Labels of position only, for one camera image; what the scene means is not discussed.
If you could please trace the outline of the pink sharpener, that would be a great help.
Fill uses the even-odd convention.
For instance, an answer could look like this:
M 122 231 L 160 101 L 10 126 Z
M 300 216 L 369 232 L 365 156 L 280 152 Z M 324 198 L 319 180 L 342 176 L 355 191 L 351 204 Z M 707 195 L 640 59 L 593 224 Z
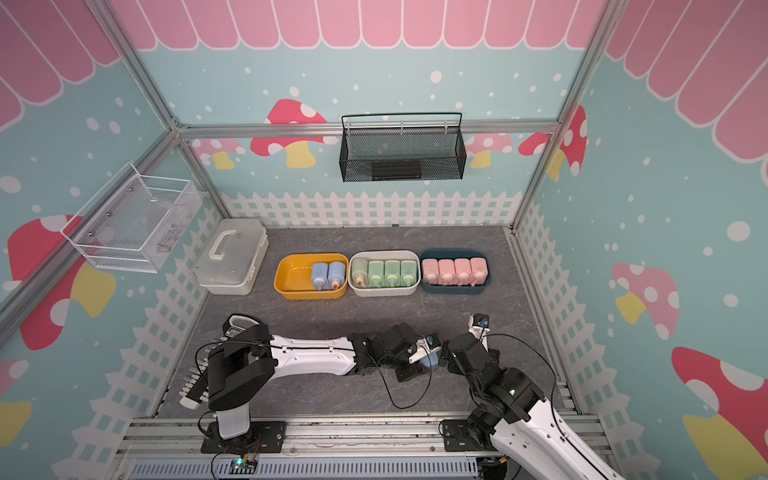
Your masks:
M 468 258 L 457 258 L 454 260 L 456 285 L 467 286 L 473 280 L 471 262 Z
M 457 274 L 453 259 L 439 259 L 438 271 L 440 286 L 452 286 L 457 282 Z
M 423 280 L 428 285 L 438 285 L 440 281 L 439 261 L 434 258 L 422 260 Z
M 484 257 L 473 257 L 470 259 L 470 268 L 472 273 L 470 285 L 484 285 L 489 275 L 487 260 Z

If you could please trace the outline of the pale green round sharpener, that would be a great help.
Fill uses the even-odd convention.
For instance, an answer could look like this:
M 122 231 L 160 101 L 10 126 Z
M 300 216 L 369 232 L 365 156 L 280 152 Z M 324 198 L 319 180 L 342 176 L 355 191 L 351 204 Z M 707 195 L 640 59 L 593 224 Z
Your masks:
M 356 257 L 351 261 L 350 279 L 357 288 L 368 287 L 368 265 L 368 260 L 363 257 Z

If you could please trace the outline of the white plastic storage tub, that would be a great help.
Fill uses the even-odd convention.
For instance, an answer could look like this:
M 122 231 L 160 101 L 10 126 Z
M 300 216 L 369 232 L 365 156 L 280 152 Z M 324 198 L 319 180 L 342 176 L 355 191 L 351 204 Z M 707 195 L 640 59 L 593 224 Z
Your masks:
M 397 288 L 387 288 L 386 283 L 384 281 L 384 285 L 381 288 L 357 288 L 351 281 L 351 261 L 356 257 L 363 257 L 368 260 L 383 260 L 384 262 L 389 259 L 394 260 L 415 260 L 418 263 L 418 281 L 415 285 L 411 287 L 397 287 Z M 391 296 L 408 296 L 413 294 L 417 287 L 422 280 L 422 272 L 421 267 L 419 263 L 418 256 L 409 250 L 386 250 L 386 251 L 362 251 L 354 254 L 350 258 L 349 266 L 347 268 L 347 277 L 349 280 L 349 285 L 351 286 L 353 292 L 360 296 L 360 297 L 391 297 Z

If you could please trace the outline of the blue sharpener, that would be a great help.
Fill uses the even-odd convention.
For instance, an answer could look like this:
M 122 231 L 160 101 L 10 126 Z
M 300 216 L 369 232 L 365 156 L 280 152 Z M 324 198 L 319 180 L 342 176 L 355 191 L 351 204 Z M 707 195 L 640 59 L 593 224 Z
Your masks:
M 329 265 L 325 262 L 317 262 L 312 265 L 311 281 L 315 290 L 324 291 L 328 289 L 328 269 Z
M 439 358 L 440 358 L 440 354 L 438 352 L 432 352 L 429 355 L 423 356 L 419 360 L 419 363 L 423 367 L 431 371 L 434 371 L 439 367 Z
M 331 262 L 327 273 L 328 285 L 332 290 L 339 290 L 346 281 L 346 264 L 342 261 Z

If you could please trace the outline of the dark teal storage tub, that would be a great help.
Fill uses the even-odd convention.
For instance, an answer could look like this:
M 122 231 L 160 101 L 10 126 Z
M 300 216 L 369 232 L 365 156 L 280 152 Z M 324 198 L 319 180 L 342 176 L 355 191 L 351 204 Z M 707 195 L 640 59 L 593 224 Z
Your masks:
M 487 257 L 481 253 L 480 251 L 473 250 L 473 249 L 458 249 L 458 248 L 433 248 L 433 249 L 427 249 L 424 252 L 420 254 L 420 265 L 422 267 L 422 260 L 425 258 L 434 258 L 434 259 L 457 259 L 457 258 L 468 258 L 469 260 L 473 257 L 484 257 L 487 260 L 488 265 L 488 259 Z M 423 280 L 421 280 L 421 286 L 423 290 L 430 294 L 446 294 L 446 295 L 479 295 L 483 293 L 486 288 L 492 283 L 492 276 L 490 272 L 490 268 L 488 266 L 489 275 L 487 278 L 487 281 L 484 285 L 481 286 L 440 286 L 440 285 L 428 285 Z

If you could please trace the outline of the yellow plastic storage tub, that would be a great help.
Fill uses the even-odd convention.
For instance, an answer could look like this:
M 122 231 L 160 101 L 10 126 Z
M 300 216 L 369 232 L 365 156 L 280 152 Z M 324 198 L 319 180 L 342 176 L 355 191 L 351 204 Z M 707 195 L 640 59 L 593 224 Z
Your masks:
M 312 268 L 316 263 L 331 265 L 340 262 L 343 267 L 342 281 L 338 289 L 317 290 L 312 281 Z M 341 298 L 347 290 L 346 278 L 349 260 L 340 253 L 292 254 L 281 260 L 278 265 L 274 288 L 287 300 L 335 300 Z

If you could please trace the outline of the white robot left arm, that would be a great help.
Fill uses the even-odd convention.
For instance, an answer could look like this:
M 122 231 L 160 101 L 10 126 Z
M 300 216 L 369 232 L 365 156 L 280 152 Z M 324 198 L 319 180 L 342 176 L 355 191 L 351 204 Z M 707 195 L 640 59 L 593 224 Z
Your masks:
M 217 345 L 205 372 L 213 431 L 223 441 L 243 440 L 251 432 L 250 402 L 271 380 L 328 374 L 364 375 L 392 369 L 400 382 L 429 373 L 438 364 L 442 342 L 420 336 L 405 323 L 376 334 L 357 333 L 326 340 L 273 335 L 256 323 Z

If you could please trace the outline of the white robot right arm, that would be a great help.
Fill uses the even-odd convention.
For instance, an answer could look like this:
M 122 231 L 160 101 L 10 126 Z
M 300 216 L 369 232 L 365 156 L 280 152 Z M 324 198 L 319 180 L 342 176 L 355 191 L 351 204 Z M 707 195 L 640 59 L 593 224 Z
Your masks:
M 475 405 L 466 437 L 494 448 L 536 479 L 619 479 L 562 419 L 551 397 L 522 370 L 501 366 L 484 341 L 464 333 L 441 351 L 448 371 L 467 381 Z

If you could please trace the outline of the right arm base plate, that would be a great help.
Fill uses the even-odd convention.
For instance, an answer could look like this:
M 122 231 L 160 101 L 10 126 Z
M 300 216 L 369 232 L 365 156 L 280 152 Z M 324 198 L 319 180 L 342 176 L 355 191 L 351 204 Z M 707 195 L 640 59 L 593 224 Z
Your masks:
M 438 431 L 446 452 L 483 451 L 485 445 L 470 428 L 467 420 L 441 420 Z

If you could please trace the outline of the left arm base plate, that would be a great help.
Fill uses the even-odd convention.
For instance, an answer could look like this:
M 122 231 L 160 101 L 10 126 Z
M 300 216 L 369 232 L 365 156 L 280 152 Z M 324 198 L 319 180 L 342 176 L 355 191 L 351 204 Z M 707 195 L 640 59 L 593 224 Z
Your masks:
M 252 421 L 248 430 L 231 439 L 219 434 L 217 422 L 211 422 L 200 451 L 203 454 L 280 453 L 286 436 L 284 421 Z

